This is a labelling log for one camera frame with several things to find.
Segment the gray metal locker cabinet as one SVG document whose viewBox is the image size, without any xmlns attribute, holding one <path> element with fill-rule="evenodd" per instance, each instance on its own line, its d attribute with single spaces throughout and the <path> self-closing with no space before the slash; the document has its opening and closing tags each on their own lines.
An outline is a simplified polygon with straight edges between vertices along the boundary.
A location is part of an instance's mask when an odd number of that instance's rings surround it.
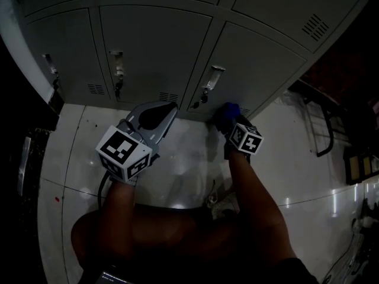
<svg viewBox="0 0 379 284">
<path fill-rule="evenodd" d="M 369 0 L 0 0 L 0 38 L 44 101 L 130 110 L 170 101 L 188 112 L 225 23 L 265 36 L 305 60 L 248 118 L 280 96 L 337 41 Z M 124 76 L 110 51 L 123 52 Z M 43 54 L 59 74 L 51 74 Z M 60 86 L 53 89 L 58 76 Z M 120 99 L 115 85 L 122 81 Z"/>
</svg>

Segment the person's dark shirt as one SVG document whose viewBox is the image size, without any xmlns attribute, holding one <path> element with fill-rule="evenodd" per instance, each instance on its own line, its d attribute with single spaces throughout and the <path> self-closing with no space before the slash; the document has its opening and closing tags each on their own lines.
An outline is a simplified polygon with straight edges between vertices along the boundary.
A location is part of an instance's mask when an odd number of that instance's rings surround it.
<svg viewBox="0 0 379 284">
<path fill-rule="evenodd" d="M 300 259 L 288 258 L 280 261 L 267 272 L 269 284 L 319 284 Z"/>
</svg>

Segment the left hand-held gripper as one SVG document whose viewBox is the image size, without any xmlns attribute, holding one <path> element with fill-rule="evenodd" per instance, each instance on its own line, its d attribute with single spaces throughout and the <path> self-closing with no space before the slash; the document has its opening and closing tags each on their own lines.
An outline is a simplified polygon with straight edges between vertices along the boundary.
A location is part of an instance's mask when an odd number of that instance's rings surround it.
<svg viewBox="0 0 379 284">
<path fill-rule="evenodd" d="M 148 102 L 136 106 L 117 126 L 110 126 L 96 151 L 111 177 L 130 184 L 150 167 L 177 113 L 174 102 Z"/>
</svg>

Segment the person's right forearm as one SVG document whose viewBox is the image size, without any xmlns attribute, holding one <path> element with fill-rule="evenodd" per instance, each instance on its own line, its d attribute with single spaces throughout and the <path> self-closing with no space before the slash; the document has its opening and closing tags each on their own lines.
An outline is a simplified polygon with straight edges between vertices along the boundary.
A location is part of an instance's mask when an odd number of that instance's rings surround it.
<svg viewBox="0 0 379 284">
<path fill-rule="evenodd" d="M 232 150 L 229 167 L 240 213 L 247 225 L 252 247 L 267 266 L 295 258 L 285 219 L 245 155 Z"/>
</svg>

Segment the person's left leg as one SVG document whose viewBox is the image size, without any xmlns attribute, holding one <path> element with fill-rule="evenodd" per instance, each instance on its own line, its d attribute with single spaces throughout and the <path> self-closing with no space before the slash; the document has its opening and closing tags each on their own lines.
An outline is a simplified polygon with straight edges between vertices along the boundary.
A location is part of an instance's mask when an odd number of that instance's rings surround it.
<svg viewBox="0 0 379 284">
<path fill-rule="evenodd" d="M 196 229 L 186 212 L 138 205 L 133 216 L 120 218 L 115 228 L 101 223 L 99 211 L 89 212 L 75 222 L 71 242 L 83 268 L 79 284 L 93 284 L 103 271 L 103 263 L 127 263 L 138 254 L 167 250 Z"/>
</svg>

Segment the silver metal bar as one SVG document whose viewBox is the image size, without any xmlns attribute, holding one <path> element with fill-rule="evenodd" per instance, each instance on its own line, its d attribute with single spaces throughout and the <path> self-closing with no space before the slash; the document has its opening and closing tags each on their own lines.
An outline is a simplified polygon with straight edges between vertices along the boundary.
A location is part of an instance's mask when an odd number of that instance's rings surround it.
<svg viewBox="0 0 379 284">
<path fill-rule="evenodd" d="M 18 178 L 17 178 L 17 192 L 19 196 L 23 195 L 24 179 L 27 169 L 27 162 L 30 152 L 31 138 L 26 136 L 20 156 L 20 165 L 18 168 Z"/>
</svg>

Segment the black frame with yellow panels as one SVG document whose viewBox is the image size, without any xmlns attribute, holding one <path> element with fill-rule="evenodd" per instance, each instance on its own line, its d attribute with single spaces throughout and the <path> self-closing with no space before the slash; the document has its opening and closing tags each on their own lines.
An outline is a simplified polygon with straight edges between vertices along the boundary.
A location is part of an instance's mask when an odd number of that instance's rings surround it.
<svg viewBox="0 0 379 284">
<path fill-rule="evenodd" d="M 379 157 L 347 148 L 343 154 L 346 184 L 351 186 L 379 175 Z"/>
</svg>

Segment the person's leg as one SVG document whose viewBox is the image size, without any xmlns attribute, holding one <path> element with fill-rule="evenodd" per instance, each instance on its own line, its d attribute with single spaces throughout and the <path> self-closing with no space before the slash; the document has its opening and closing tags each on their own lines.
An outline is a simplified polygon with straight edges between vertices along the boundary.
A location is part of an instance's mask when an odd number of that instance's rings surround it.
<svg viewBox="0 0 379 284">
<path fill-rule="evenodd" d="M 242 216 L 228 213 L 198 227 L 181 241 L 176 253 L 197 263 L 239 260 L 250 256 L 252 245 Z"/>
<path fill-rule="evenodd" d="M 196 229 L 186 212 L 138 205 L 133 216 L 120 218 L 115 228 L 101 223 L 99 211 L 89 212 L 75 222 L 71 242 L 83 268 L 79 284 L 93 284 L 103 271 L 103 263 L 127 263 L 138 254 L 167 250 Z"/>
</svg>

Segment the person's white sneaker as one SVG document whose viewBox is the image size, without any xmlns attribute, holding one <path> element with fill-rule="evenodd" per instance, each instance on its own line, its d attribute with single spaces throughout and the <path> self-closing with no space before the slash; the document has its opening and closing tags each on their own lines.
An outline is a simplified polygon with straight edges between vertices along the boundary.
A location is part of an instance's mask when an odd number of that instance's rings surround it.
<svg viewBox="0 0 379 284">
<path fill-rule="evenodd" d="M 235 216 L 240 212 L 235 192 L 231 192 L 220 199 L 217 192 L 212 192 L 206 198 L 205 203 L 211 211 L 213 220 Z"/>
</svg>

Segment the black metal tube frame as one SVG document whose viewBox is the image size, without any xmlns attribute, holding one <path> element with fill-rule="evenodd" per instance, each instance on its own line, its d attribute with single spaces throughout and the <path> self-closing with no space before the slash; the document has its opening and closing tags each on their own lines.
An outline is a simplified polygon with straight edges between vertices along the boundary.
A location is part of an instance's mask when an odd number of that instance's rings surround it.
<svg viewBox="0 0 379 284">
<path fill-rule="evenodd" d="M 311 139 L 311 150 L 316 157 L 330 153 L 334 146 L 335 136 L 332 127 L 333 113 L 325 104 L 319 104 L 309 98 L 303 100 L 306 111 L 306 124 Z"/>
</svg>

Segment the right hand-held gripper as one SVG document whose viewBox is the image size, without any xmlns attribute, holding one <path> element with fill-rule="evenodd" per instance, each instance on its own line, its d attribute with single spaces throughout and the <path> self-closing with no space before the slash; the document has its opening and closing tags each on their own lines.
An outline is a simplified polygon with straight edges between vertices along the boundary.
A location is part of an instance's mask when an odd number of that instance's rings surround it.
<svg viewBox="0 0 379 284">
<path fill-rule="evenodd" d="M 235 120 L 237 123 L 228 135 L 227 140 L 237 151 L 256 155 L 264 141 L 263 136 L 245 116 L 237 115 Z"/>
</svg>

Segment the person's right leg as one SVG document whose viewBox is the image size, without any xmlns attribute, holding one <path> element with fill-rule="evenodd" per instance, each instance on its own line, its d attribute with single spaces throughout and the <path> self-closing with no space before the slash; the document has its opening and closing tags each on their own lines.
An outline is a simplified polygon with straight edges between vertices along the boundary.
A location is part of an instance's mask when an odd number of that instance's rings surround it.
<svg viewBox="0 0 379 284">
<path fill-rule="evenodd" d="M 228 213 L 198 227 L 181 241 L 176 253 L 197 263 L 239 260 L 250 256 L 252 245 L 242 216 Z"/>
</svg>

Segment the blue cloth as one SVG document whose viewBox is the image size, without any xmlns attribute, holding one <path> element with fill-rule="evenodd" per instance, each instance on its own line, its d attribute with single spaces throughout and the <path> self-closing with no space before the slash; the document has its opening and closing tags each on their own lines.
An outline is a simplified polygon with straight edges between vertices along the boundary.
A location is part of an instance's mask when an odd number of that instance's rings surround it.
<svg viewBox="0 0 379 284">
<path fill-rule="evenodd" d="M 214 125 L 219 132 L 221 132 L 223 135 L 226 135 L 230 133 L 234 128 L 236 118 L 239 115 L 240 108 L 238 104 L 227 102 L 214 114 Z"/>
</svg>

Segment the person's left forearm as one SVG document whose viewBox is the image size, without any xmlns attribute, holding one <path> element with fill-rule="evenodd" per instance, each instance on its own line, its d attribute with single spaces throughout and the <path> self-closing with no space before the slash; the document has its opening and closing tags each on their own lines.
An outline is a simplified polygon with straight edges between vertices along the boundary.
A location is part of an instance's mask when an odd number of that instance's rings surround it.
<svg viewBox="0 0 379 284">
<path fill-rule="evenodd" d="M 125 242 L 132 237 L 134 186 L 113 182 L 101 208 L 101 237 L 106 242 Z"/>
</svg>

